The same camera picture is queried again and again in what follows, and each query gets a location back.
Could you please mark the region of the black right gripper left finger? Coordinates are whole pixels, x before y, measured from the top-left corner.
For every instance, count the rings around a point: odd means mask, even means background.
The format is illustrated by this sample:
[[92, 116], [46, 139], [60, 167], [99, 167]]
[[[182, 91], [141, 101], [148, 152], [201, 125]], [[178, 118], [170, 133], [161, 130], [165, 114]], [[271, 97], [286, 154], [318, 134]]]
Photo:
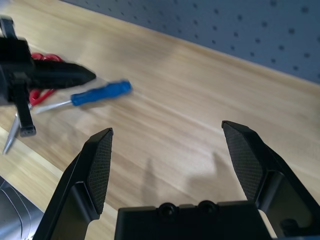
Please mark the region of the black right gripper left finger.
[[35, 240], [83, 240], [103, 212], [111, 168], [112, 128], [92, 135], [63, 172]]

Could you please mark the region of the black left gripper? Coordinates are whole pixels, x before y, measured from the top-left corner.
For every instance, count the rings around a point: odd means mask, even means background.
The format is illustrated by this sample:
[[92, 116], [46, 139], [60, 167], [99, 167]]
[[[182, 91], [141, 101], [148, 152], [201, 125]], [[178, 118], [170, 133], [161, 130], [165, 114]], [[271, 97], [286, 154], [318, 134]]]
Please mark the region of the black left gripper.
[[34, 136], [37, 131], [29, 109], [28, 84], [31, 74], [32, 89], [67, 89], [85, 85], [96, 74], [82, 65], [59, 61], [33, 63], [26, 40], [18, 38], [12, 18], [0, 17], [0, 105], [15, 105], [19, 134]]

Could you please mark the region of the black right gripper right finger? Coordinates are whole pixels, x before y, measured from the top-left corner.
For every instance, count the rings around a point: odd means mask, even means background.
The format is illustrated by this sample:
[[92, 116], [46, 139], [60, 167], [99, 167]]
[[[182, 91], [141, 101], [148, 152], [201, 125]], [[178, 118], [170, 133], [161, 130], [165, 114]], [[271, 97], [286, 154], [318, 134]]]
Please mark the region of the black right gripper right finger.
[[320, 235], [320, 206], [284, 159], [249, 127], [221, 127], [233, 169], [247, 200], [265, 213], [278, 237]]

